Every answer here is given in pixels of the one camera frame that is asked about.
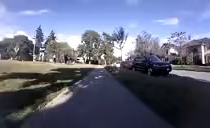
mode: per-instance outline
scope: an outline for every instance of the sidewalk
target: sidewalk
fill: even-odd
[[[76,86],[23,128],[172,128],[104,69],[92,71]]]

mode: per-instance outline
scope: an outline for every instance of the green lawn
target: green lawn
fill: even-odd
[[[92,69],[90,65],[0,61],[0,128],[19,127]]]
[[[106,69],[150,109],[176,127],[210,128],[210,83]]]

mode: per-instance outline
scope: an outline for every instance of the car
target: car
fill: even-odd
[[[170,63],[162,62],[157,56],[140,56],[136,57],[132,65],[133,71],[143,71],[148,75],[162,74],[169,75],[172,71]]]
[[[77,57],[76,62],[80,63],[80,64],[83,64],[84,63],[84,59],[82,57]]]
[[[126,60],[121,63],[121,67],[125,69],[132,69],[133,60]]]

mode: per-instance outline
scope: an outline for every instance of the window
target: window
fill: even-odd
[[[140,62],[143,62],[145,60],[146,60],[145,57],[137,57],[137,58],[135,58],[135,62],[136,63],[140,63]]]
[[[161,62],[161,60],[157,56],[150,56],[149,61],[150,62]]]

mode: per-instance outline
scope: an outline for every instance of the concrete sidewalk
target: concrete sidewalk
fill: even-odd
[[[23,128],[172,128],[104,69],[92,71],[76,86]]]

